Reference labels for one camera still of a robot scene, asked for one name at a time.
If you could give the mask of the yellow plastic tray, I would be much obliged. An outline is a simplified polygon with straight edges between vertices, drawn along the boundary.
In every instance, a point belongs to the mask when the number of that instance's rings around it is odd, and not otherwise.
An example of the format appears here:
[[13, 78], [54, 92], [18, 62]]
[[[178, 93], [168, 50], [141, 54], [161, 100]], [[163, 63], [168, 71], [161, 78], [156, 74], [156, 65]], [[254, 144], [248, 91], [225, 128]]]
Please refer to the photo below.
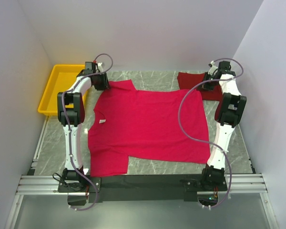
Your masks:
[[76, 81], [77, 75], [84, 69], [82, 64], [56, 64], [49, 76], [43, 92], [38, 112], [45, 116], [57, 116], [57, 95], [68, 90]]

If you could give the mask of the bright red t-shirt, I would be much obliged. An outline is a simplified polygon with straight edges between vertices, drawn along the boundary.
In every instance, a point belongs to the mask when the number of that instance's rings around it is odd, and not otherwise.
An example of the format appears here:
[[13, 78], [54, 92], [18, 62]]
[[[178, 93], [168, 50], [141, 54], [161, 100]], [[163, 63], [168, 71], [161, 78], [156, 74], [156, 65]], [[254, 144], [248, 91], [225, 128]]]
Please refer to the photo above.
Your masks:
[[199, 91], [137, 90], [131, 80], [110, 82], [88, 132], [94, 177], [126, 174], [129, 157], [204, 164], [209, 132]]

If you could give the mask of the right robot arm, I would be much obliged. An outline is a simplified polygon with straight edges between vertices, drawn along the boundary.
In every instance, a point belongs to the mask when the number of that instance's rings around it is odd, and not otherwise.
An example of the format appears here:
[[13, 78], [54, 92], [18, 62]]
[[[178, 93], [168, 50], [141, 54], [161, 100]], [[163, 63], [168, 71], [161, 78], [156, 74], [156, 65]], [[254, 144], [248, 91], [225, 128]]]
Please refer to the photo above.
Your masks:
[[215, 111], [216, 134], [211, 143], [210, 157], [202, 171], [200, 186], [203, 190], [227, 190], [225, 166], [228, 162], [227, 152], [232, 133], [240, 123], [247, 97], [241, 95], [236, 85], [236, 78], [244, 73], [242, 65], [232, 58], [220, 58], [209, 63], [209, 71], [204, 74], [203, 81], [197, 87], [201, 92], [210, 92], [216, 86], [221, 88], [221, 98]]

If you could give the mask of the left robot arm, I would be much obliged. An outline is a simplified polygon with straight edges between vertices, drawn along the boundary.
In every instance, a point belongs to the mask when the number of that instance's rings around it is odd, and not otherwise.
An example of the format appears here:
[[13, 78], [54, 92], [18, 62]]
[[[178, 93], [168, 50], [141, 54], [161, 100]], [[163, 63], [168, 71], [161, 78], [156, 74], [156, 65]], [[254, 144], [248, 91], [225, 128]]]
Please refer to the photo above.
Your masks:
[[86, 62], [76, 76], [75, 83], [57, 95], [58, 120], [65, 136], [65, 168], [60, 175], [59, 192], [82, 192], [89, 189], [88, 176], [84, 174], [81, 156], [81, 130], [85, 119], [84, 94], [91, 88], [109, 89], [107, 73], [101, 63]]

